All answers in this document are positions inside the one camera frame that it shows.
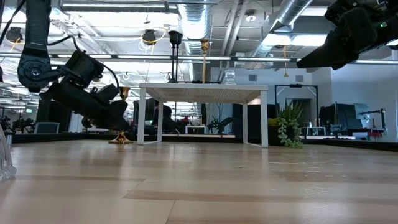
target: brass base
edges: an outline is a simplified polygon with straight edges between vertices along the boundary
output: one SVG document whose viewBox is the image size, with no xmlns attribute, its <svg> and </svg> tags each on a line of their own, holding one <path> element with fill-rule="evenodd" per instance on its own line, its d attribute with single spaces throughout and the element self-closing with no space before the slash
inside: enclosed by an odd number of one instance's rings
<svg viewBox="0 0 398 224">
<path fill-rule="evenodd" d="M 111 144 L 131 144 L 131 143 L 133 143 L 133 142 L 134 142 L 134 141 L 128 140 L 128 139 L 125 137 L 124 132 L 121 131 L 121 132 L 118 134 L 118 136 L 116 137 L 116 139 L 110 140 L 108 143 L 111 143 Z"/>
</svg>

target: potted plant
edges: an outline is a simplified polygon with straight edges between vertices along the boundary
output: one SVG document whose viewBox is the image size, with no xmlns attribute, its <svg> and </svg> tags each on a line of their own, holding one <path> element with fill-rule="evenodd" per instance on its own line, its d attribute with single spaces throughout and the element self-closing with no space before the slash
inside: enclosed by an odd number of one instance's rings
<svg viewBox="0 0 398 224">
<path fill-rule="evenodd" d="M 270 146 L 283 146 L 278 137 L 279 118 L 268 118 L 268 144 Z"/>
<path fill-rule="evenodd" d="M 278 108 L 278 138 L 280 143 L 286 147 L 302 148 L 298 120 L 301 116 L 302 108 L 300 103 L 293 104 L 293 101 L 285 106 Z"/>
</svg>

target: wooden floor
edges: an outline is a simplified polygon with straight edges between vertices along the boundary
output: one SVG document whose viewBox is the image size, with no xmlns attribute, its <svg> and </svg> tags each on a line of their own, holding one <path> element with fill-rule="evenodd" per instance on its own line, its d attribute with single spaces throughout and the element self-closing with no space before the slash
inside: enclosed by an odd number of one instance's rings
<svg viewBox="0 0 398 224">
<path fill-rule="evenodd" d="M 331 146 L 14 145 L 2 224 L 398 223 L 398 154 Z"/>
</svg>

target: white table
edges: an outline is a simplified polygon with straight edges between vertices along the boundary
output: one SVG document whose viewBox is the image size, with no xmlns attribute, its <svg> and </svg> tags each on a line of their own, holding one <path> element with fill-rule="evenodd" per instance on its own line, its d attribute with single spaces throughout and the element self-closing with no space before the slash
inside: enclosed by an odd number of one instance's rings
<svg viewBox="0 0 398 224">
<path fill-rule="evenodd" d="M 267 90 L 266 85 L 140 83 L 138 116 L 138 145 L 162 141 L 163 102 L 241 103 L 243 108 L 243 143 L 248 143 L 248 103 L 261 99 L 261 147 L 268 147 Z M 157 141 L 144 142 L 146 94 L 159 101 Z"/>
<path fill-rule="evenodd" d="M 186 125 L 185 126 L 185 134 L 188 134 L 188 128 L 203 128 L 203 133 L 206 134 L 206 126 Z"/>
</svg>

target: black robotic arm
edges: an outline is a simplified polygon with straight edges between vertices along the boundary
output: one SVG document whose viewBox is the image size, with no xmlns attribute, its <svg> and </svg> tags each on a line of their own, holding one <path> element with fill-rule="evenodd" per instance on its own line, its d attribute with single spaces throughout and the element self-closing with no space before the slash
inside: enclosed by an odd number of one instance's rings
<svg viewBox="0 0 398 224">
<path fill-rule="evenodd" d="M 396 0 L 337 0 L 325 14 L 334 23 L 325 43 L 297 62 L 299 68 L 336 70 L 360 54 L 398 39 Z"/>
<path fill-rule="evenodd" d="M 110 103 L 119 93 L 118 87 L 110 84 L 101 90 L 93 88 L 89 93 L 84 90 L 94 78 L 102 78 L 104 65 L 81 51 L 73 36 L 48 44 L 51 0 L 26 0 L 26 3 L 26 37 L 17 71 L 19 81 L 31 92 L 39 92 L 53 82 L 40 94 L 43 100 L 54 99 L 99 128 L 127 130 L 129 124 L 123 118 L 127 103 L 123 100 Z M 73 38 L 76 50 L 65 65 L 52 70 L 47 46 L 68 38 Z"/>
</svg>

